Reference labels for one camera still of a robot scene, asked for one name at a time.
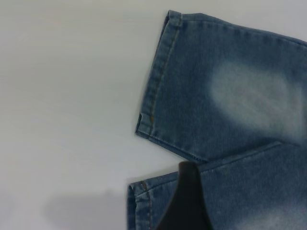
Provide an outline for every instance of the light blue jeans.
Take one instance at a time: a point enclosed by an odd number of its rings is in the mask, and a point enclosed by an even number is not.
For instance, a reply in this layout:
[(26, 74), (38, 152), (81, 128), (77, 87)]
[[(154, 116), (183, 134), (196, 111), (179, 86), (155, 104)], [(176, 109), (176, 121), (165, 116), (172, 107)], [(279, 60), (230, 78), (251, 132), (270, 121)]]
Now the light blue jeans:
[[(307, 43), (169, 11), (136, 134), (198, 163), (215, 230), (307, 229)], [(177, 173), (128, 187), (154, 230)]]

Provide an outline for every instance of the jeans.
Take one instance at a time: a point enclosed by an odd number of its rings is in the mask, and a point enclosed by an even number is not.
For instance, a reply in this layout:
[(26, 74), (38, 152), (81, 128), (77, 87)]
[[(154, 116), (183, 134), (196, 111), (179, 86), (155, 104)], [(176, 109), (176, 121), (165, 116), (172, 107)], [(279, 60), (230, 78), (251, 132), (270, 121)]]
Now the jeans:
[[(306, 78), (306, 42), (169, 11), (136, 134), (199, 164), (215, 230), (304, 230)], [(154, 230), (176, 179), (128, 187), (128, 230)]]

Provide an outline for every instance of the white surface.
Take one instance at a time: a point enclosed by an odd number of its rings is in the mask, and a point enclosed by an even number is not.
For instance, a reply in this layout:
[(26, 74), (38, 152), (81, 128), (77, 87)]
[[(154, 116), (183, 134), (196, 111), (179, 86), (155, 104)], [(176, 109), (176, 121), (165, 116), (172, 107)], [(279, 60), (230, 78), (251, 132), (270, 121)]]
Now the white surface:
[(134, 135), (168, 9), (307, 40), (305, 0), (1, 0), (0, 229), (123, 230), (181, 158)]

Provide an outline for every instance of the pant leg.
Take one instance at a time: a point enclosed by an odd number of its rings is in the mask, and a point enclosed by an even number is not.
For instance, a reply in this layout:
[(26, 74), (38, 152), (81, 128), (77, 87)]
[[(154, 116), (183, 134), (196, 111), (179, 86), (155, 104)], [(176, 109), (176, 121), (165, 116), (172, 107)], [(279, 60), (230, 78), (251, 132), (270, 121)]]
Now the pant leg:
[[(203, 194), (215, 230), (304, 230), (307, 154), (271, 143), (200, 166)], [(128, 188), (128, 230), (154, 230), (177, 185), (177, 173)]]
[(306, 143), (307, 43), (170, 11), (136, 134), (195, 162)]

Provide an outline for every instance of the black object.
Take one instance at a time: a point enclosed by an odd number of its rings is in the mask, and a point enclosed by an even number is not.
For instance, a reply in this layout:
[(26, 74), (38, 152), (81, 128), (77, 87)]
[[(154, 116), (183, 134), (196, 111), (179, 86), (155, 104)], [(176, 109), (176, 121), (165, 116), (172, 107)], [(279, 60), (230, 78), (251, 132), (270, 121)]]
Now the black object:
[(179, 164), (177, 188), (156, 230), (213, 230), (195, 163)]

